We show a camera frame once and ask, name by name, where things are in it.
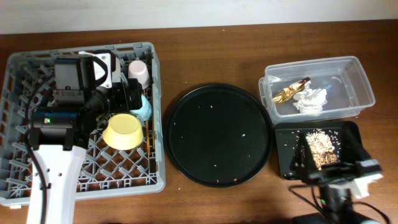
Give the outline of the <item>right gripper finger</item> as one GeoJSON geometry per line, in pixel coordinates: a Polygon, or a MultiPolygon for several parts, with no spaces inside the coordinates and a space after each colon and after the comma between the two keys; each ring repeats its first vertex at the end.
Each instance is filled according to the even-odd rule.
{"type": "Polygon", "coordinates": [[[294,152],[294,157],[290,163],[290,169],[297,176],[319,176],[313,155],[304,133],[298,136],[298,144],[294,152]]]}
{"type": "Polygon", "coordinates": [[[341,131],[341,163],[350,166],[370,160],[371,156],[362,144],[357,124],[343,123],[341,131]]]}

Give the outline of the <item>food scraps and rice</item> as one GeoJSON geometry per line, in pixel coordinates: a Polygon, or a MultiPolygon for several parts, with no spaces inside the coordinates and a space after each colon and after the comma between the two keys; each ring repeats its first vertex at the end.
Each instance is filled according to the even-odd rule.
{"type": "Polygon", "coordinates": [[[321,129],[316,129],[315,131],[304,134],[309,143],[318,170],[321,170],[322,166],[338,162],[339,155],[335,152],[331,137],[327,135],[326,132],[321,129]]]}

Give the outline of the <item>white napkin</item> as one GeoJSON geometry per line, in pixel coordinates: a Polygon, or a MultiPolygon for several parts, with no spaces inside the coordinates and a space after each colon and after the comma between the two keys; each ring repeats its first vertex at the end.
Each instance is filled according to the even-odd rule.
{"type": "Polygon", "coordinates": [[[324,88],[305,88],[294,95],[293,105],[303,114],[321,112],[327,104],[326,95],[327,90],[324,88]]]}

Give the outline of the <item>pink cup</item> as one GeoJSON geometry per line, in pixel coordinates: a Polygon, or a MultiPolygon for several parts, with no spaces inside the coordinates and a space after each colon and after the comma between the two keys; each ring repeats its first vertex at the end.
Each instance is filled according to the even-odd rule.
{"type": "Polygon", "coordinates": [[[128,78],[136,78],[143,89],[149,87],[150,77],[146,64],[140,60],[132,61],[128,66],[128,78]]]}

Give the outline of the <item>yellow bowl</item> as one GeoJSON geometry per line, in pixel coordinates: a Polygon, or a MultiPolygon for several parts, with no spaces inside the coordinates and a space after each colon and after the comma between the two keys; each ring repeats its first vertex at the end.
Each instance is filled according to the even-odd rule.
{"type": "Polygon", "coordinates": [[[122,151],[133,149],[144,140],[142,124],[131,114],[114,115],[103,131],[103,140],[113,149],[122,151]]]}

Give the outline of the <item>gold brown snack wrapper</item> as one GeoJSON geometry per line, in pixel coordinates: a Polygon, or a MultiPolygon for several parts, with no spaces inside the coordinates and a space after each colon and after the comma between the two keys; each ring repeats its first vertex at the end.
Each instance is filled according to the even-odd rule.
{"type": "Polygon", "coordinates": [[[309,84],[311,80],[309,77],[306,77],[302,80],[299,80],[295,83],[290,84],[288,87],[283,88],[276,96],[273,97],[273,102],[275,105],[279,105],[290,100],[295,94],[304,90],[309,84]]]}

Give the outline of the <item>blue cup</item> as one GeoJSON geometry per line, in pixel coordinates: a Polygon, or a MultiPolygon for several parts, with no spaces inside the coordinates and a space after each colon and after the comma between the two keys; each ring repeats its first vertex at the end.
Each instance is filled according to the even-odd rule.
{"type": "Polygon", "coordinates": [[[141,95],[142,106],[137,110],[130,110],[129,112],[137,117],[140,121],[145,122],[152,117],[152,106],[150,101],[144,94],[141,95]]]}

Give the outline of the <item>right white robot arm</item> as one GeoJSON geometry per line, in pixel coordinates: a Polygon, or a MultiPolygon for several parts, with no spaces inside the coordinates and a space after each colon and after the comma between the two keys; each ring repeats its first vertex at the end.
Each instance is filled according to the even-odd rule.
{"type": "Polygon", "coordinates": [[[316,213],[294,217],[293,223],[374,223],[353,208],[352,199],[367,197],[368,185],[382,178],[380,163],[363,147],[356,123],[279,123],[275,142],[281,176],[302,181],[289,192],[319,189],[319,196],[307,202],[316,213]]]}

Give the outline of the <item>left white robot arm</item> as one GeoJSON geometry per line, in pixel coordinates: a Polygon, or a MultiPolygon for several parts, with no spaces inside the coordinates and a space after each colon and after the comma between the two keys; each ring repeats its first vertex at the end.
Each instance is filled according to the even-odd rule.
{"type": "Polygon", "coordinates": [[[142,85],[123,80],[110,50],[61,55],[50,79],[55,86],[34,112],[27,112],[25,146],[32,158],[32,189],[28,223],[71,223],[78,177],[90,134],[107,119],[105,143],[130,150],[144,139],[141,120],[142,85]]]}

